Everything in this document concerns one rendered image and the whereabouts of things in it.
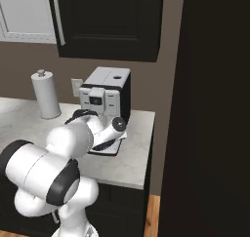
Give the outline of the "black base cupboard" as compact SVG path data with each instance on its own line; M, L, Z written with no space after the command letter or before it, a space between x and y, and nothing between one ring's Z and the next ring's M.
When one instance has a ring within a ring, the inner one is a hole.
M100 237L144 237L153 141L125 139L116 156L87 154L78 160L83 176L94 178L100 194L87 217ZM27 218L14 206L17 187L0 175L0 230L50 237L59 225L51 215Z

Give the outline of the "white and black coffee machine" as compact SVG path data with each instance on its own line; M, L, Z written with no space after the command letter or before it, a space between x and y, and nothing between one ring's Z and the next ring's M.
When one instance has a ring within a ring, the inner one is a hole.
M131 114L131 70L97 67L79 88L82 109L96 111L97 130L103 130L114 117L129 121Z

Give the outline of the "black wall cupboard door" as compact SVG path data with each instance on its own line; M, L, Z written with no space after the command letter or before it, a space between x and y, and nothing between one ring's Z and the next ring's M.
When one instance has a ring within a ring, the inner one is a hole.
M157 61L163 0L59 0L63 46L49 3L60 57Z

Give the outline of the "white wall outlet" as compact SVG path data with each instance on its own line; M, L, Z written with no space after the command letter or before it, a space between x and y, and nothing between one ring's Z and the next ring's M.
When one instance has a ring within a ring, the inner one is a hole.
M74 79L74 78L71 79L72 92L75 97L79 96L79 88L81 87L82 84L83 84L82 79Z

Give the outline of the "white paper towel roll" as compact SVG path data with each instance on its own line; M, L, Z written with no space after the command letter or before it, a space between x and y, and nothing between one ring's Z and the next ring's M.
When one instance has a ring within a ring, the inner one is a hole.
M40 109L40 116L43 119L54 119L60 116L62 112L53 73L39 69L31 75L31 82Z

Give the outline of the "white framed window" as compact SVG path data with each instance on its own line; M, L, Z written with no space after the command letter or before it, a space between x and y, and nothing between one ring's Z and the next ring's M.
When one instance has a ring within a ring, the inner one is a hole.
M0 0L0 42L55 44L49 0Z

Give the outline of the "tall black cupboard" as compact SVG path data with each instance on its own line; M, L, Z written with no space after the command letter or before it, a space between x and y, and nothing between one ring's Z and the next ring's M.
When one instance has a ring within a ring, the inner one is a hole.
M159 237L250 237L250 0L184 0Z

